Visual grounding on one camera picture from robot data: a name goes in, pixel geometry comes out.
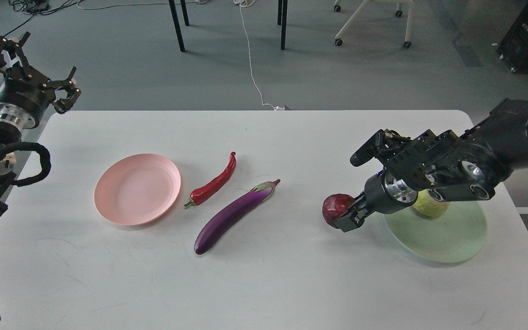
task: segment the red chili pepper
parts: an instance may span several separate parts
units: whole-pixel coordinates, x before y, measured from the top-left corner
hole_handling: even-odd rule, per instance
[[[205,186],[193,190],[189,196],[189,202],[185,204],[185,207],[199,205],[213,196],[229,180],[235,169],[235,163],[235,152],[232,152],[229,154],[229,163],[224,171],[211,180],[211,182],[205,184]]]

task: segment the cable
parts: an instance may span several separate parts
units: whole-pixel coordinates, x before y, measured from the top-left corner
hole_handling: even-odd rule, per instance
[[[81,2],[84,0],[77,0],[77,7],[79,9],[84,9],[86,11],[98,11],[99,9],[107,9],[107,8],[113,8],[113,7],[123,7],[123,6],[152,6],[152,5],[168,5],[168,2],[152,2],[148,4],[118,4],[118,5],[111,5],[111,6],[105,6],[100,8],[83,8],[79,6]],[[197,0],[197,1],[185,1],[185,4],[205,4],[207,0]]]
[[[252,3],[251,4],[248,4],[248,0],[233,0],[233,3],[240,6],[240,7],[243,7],[243,8],[247,8],[251,5],[254,4],[254,2],[256,2],[256,0],[252,0]]]
[[[248,31],[246,30],[246,24],[245,24],[245,22],[243,20],[242,6],[239,6],[239,15],[241,15],[241,17],[242,17],[243,31],[246,34],[247,58],[249,59],[249,62],[250,62],[250,75],[252,76],[252,82],[254,83],[254,86],[256,86],[256,89],[258,90],[258,93],[260,93],[260,100],[262,101],[262,106],[271,106],[272,110],[284,109],[284,108],[280,108],[280,107],[274,107],[270,103],[264,103],[264,96],[262,96],[262,92],[260,92],[260,88],[258,88],[258,85],[256,84],[256,79],[254,79],[254,71],[252,69],[252,51],[250,50],[250,38],[248,37]]]
[[[16,31],[17,29],[21,28],[25,23],[28,23],[32,18],[34,18],[34,16],[36,16],[36,14],[32,14],[32,16],[30,16],[30,18],[28,18],[24,23],[21,23],[19,26],[17,26],[15,29],[13,29],[12,31],[9,31],[8,33],[4,34],[4,36],[8,36],[10,33],[12,33],[13,31]]]
[[[70,6],[74,6],[77,3],[75,2],[75,0],[66,0],[63,4],[56,8],[38,10],[36,12],[33,9],[37,8],[40,5],[40,3],[36,2],[36,0],[8,0],[8,4],[12,6],[13,11],[15,12],[23,12],[28,15],[52,15],[57,11],[69,8]]]

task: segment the eggplant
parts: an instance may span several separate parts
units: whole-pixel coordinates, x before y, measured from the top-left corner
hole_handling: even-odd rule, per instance
[[[195,253],[207,252],[226,231],[249,211],[268,200],[281,180],[258,184],[249,192],[224,207],[203,227],[195,240]]]

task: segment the white chair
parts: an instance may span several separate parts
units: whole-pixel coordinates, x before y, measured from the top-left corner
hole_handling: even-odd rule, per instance
[[[333,9],[336,12],[339,12],[341,10],[341,6],[339,6],[339,3],[341,0],[335,0],[335,4],[333,5]],[[405,33],[405,42],[402,44],[404,48],[409,48],[411,46],[411,27],[413,25],[413,0],[364,0],[362,4],[356,9],[352,17],[348,19],[346,24],[341,28],[339,32],[337,32],[337,35],[335,35],[335,45],[341,46],[343,43],[343,40],[341,39],[341,36],[345,33],[348,27],[352,24],[354,21],[354,18],[356,18],[358,15],[360,15],[362,9],[366,7],[370,2],[396,2],[396,13],[394,14],[396,17],[402,16],[402,3],[409,5],[408,14],[407,14],[407,32]]]

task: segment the green plate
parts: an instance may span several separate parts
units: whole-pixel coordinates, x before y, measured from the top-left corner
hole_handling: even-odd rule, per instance
[[[437,218],[420,215],[412,207],[384,217],[405,248],[439,263],[470,259],[486,242],[486,218],[475,201],[452,202]]]

